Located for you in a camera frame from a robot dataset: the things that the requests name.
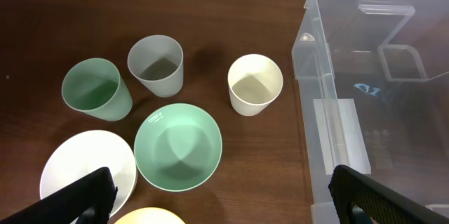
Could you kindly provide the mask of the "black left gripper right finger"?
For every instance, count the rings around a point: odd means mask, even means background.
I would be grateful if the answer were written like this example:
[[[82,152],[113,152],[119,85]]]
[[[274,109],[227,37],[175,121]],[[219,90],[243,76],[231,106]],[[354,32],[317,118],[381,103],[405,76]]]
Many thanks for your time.
[[[341,223],[448,224],[448,218],[346,166],[338,165],[328,186]]]

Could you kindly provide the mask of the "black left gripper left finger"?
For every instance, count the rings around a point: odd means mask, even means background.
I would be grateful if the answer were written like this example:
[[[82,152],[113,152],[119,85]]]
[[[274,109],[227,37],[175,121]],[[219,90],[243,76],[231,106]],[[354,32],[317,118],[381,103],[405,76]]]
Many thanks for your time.
[[[111,172],[104,166],[1,222],[106,224],[117,193]]]

